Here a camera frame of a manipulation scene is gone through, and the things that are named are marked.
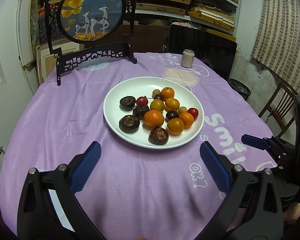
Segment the dark cherry front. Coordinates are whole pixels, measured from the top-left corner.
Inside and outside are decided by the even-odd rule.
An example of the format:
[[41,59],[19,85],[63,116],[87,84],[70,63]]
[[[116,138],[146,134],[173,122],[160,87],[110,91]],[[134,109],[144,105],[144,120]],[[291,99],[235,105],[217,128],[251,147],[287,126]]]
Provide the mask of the dark cherry front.
[[163,96],[162,96],[161,94],[155,95],[153,99],[154,99],[154,100],[161,100],[161,101],[164,101],[164,98],[163,98]]

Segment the large red tomato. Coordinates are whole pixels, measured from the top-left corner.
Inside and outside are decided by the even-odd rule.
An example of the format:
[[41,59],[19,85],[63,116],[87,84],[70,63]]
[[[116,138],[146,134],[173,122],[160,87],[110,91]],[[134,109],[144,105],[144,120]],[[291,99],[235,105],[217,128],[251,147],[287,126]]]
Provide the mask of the large red tomato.
[[198,109],[196,109],[196,108],[189,108],[189,109],[187,110],[187,112],[193,116],[193,119],[194,119],[194,120],[197,120],[198,115],[199,115]]

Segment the black carved screen stand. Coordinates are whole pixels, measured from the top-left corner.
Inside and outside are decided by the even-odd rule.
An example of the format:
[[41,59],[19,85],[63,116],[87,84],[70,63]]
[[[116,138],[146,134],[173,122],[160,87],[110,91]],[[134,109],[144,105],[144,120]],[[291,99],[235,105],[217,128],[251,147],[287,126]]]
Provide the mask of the black carved screen stand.
[[[100,57],[128,58],[137,63],[130,38],[134,34],[136,0],[61,0],[56,12],[45,0],[45,29],[49,52],[56,59],[56,82],[80,64]],[[52,44],[52,27],[86,49],[64,53]]]

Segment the dark water chestnut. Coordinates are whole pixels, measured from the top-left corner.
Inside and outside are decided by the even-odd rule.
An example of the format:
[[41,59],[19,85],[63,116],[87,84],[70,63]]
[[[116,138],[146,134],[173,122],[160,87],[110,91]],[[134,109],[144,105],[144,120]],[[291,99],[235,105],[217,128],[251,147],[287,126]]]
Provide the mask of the dark water chestnut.
[[133,115],[125,115],[119,121],[119,128],[125,133],[134,133],[139,129],[140,120]]
[[149,107],[147,105],[137,105],[134,109],[133,109],[133,115],[135,117],[137,117],[138,119],[142,120],[144,115],[150,111]]
[[135,107],[136,99],[133,96],[125,96],[120,99],[120,108],[124,111],[130,111]]
[[168,142],[169,133],[162,127],[156,127],[149,134],[149,142],[155,145],[165,145]]

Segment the wooden chair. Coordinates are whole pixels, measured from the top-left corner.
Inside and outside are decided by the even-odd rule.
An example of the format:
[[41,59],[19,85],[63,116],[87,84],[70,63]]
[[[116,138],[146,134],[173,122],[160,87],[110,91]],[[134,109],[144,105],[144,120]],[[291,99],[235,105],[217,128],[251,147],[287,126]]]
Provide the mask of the wooden chair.
[[259,118],[262,118],[262,116],[268,112],[269,114],[267,115],[266,122],[270,117],[274,118],[279,128],[281,128],[281,131],[277,135],[279,138],[285,134],[285,132],[294,122],[294,116],[292,116],[288,122],[285,122],[284,118],[290,112],[290,110],[293,109],[296,95],[297,92],[293,88],[290,88],[288,85],[280,82],[258,115]]

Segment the yellow-orange tomato back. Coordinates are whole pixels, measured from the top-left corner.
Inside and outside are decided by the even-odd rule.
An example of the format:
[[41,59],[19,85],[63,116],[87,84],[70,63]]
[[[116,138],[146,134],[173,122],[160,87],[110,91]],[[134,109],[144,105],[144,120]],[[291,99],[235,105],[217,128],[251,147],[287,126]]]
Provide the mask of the yellow-orange tomato back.
[[164,102],[160,99],[154,99],[150,104],[150,109],[163,112],[163,110],[165,109]]

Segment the dark water chestnut front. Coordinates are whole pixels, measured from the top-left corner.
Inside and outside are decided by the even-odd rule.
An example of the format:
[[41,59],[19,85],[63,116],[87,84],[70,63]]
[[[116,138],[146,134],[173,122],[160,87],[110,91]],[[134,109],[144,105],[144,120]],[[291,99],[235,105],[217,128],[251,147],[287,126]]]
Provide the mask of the dark water chestnut front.
[[149,134],[149,142],[155,145],[165,145],[168,142],[169,133],[162,127],[156,127]]

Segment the purple printed tablecloth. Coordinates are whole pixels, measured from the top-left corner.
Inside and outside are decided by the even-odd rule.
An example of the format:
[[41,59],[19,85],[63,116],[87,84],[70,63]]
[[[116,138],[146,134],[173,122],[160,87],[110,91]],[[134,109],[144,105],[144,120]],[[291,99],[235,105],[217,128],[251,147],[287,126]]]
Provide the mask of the purple printed tablecloth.
[[[220,206],[220,192],[199,155],[208,141],[248,171],[275,166],[265,151],[244,146],[241,136],[270,137],[269,127],[211,68],[195,60],[180,66],[175,54],[138,53],[137,64],[105,58],[86,62],[62,77],[50,75],[31,99],[10,139],[0,174],[4,222],[17,229],[17,212],[29,169],[54,170],[93,141],[102,155],[78,201],[107,239],[194,239]],[[200,134],[179,148],[156,151],[119,138],[106,124],[103,101],[119,82],[137,76],[173,80],[201,102]]]

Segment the small red cherry tomato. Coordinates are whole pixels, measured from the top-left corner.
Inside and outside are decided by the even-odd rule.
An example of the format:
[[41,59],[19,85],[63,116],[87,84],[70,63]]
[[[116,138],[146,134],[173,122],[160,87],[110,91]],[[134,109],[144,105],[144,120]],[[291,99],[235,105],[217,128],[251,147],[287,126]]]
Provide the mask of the small red cherry tomato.
[[137,98],[136,104],[138,106],[148,105],[148,99],[145,96],[141,96],[141,97]]

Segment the tan longan small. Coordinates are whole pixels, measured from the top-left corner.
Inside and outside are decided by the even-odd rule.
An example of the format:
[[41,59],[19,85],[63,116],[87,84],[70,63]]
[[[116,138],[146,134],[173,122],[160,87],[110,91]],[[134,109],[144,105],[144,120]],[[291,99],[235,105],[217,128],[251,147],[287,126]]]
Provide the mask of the tan longan small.
[[154,98],[156,95],[158,95],[158,94],[160,94],[161,93],[161,91],[159,90],[159,89],[155,89],[155,90],[153,90],[153,92],[152,92],[152,97]]

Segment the white oval plate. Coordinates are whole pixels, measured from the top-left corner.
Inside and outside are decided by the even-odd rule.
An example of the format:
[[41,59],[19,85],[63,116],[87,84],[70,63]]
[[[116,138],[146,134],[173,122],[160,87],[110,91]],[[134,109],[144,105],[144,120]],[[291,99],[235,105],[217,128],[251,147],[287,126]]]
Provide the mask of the white oval plate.
[[204,123],[198,98],[185,87],[158,77],[136,77],[113,87],[103,103],[109,128],[124,141],[168,150],[193,140]]

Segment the dark water chestnut middle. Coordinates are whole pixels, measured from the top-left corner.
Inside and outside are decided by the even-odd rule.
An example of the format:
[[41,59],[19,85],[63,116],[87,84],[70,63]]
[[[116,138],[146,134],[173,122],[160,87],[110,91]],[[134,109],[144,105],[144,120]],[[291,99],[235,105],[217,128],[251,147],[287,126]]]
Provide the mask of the dark water chestnut middle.
[[142,120],[144,115],[150,111],[149,107],[147,105],[137,105],[134,109],[133,109],[133,115],[135,117],[137,117],[138,119]]

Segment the dark red cherry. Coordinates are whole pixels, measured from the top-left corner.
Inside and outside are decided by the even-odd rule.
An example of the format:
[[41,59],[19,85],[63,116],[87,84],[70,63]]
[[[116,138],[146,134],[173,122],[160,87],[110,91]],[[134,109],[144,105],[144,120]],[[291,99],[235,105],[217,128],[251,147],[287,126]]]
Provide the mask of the dark red cherry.
[[168,111],[166,113],[166,120],[170,121],[172,119],[179,118],[179,114],[176,111]]

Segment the tan longan by fruits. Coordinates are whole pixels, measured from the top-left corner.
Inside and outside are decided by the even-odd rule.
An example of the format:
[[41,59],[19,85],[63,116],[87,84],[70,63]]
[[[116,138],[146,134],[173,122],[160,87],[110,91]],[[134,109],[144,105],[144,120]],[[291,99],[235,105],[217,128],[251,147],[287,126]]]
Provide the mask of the tan longan by fruits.
[[184,107],[184,106],[182,106],[182,107],[180,107],[180,108],[178,109],[178,113],[179,113],[179,114],[185,113],[185,112],[187,112],[187,108]]

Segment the large yellow-orange tomato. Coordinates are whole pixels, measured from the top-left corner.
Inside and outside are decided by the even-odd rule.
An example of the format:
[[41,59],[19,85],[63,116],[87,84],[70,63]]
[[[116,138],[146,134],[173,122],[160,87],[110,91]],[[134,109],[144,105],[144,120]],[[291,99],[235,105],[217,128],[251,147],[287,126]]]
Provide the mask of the large yellow-orange tomato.
[[167,123],[168,131],[173,135],[180,135],[184,130],[184,123],[179,118],[174,118]]

